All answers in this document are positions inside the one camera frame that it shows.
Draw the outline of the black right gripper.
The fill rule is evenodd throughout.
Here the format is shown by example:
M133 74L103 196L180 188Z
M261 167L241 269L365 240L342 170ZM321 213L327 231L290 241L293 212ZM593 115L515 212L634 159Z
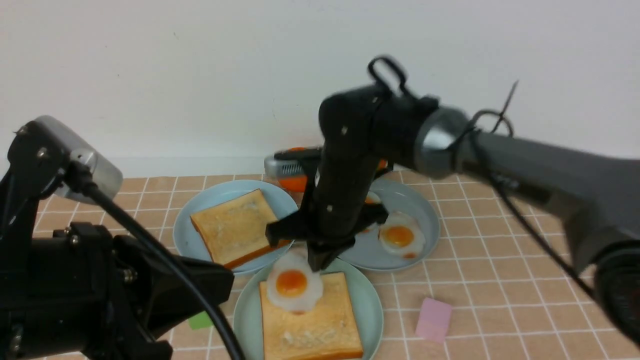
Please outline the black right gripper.
M374 180L389 171L389 162L379 157L322 150L315 177L307 177L299 209L266 226L269 243L305 242L310 268L326 269L354 246L363 229L386 221L386 208L366 204L365 199Z

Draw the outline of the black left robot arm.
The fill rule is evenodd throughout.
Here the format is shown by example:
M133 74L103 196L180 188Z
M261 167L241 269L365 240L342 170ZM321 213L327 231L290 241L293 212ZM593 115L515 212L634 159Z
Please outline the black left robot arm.
M234 274L174 255L114 202L119 169L52 116L14 133L1 180L1 358L82 353L89 360L169 360L162 335L205 312L244 360L220 305ZM74 221L34 237L40 202L57 195L102 208L127 231Z

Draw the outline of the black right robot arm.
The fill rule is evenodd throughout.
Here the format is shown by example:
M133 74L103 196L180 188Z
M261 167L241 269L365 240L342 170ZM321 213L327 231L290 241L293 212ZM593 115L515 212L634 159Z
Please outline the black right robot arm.
M463 174L490 185L521 226L639 344L639 161L479 130L436 98L375 84L338 92L318 110L320 148L278 152L307 176L297 212L266 227L271 246L309 243L314 271L382 223L365 198L382 160L434 180Z

